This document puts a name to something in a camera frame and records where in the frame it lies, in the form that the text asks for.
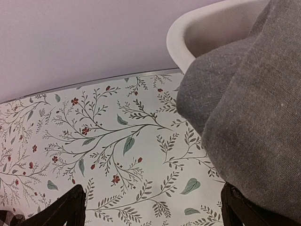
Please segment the white plastic bin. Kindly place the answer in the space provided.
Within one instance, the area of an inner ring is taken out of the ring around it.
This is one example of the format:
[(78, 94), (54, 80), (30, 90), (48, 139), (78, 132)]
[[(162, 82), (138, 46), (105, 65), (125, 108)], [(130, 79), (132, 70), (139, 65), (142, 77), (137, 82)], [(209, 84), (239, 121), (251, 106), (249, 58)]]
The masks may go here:
[(224, 0), (179, 17), (166, 36), (168, 53), (187, 72), (200, 55), (248, 36), (267, 0)]

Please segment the black white checkered shirt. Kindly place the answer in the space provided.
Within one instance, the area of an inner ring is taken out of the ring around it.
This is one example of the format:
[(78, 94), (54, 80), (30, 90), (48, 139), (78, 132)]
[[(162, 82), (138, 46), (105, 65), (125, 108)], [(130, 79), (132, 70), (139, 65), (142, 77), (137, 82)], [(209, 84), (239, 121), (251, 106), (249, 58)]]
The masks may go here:
[(16, 214), (8, 210), (0, 211), (0, 226), (17, 226), (25, 221), (22, 214)]

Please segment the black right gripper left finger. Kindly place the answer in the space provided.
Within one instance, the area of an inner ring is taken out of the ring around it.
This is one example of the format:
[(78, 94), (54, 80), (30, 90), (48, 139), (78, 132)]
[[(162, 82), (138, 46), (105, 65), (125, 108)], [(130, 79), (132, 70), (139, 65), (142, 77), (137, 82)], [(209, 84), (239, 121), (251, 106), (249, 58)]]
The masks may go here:
[(20, 226), (83, 226), (86, 218), (86, 193), (75, 185), (40, 213), (20, 223)]

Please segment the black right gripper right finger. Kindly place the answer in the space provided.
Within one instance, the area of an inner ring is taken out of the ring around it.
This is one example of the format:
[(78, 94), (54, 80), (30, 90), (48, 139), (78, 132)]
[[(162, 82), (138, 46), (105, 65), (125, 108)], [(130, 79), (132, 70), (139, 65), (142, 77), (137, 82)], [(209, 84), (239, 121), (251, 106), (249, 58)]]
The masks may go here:
[(229, 183), (222, 188), (221, 202), (225, 226), (300, 226), (287, 217), (256, 206)]

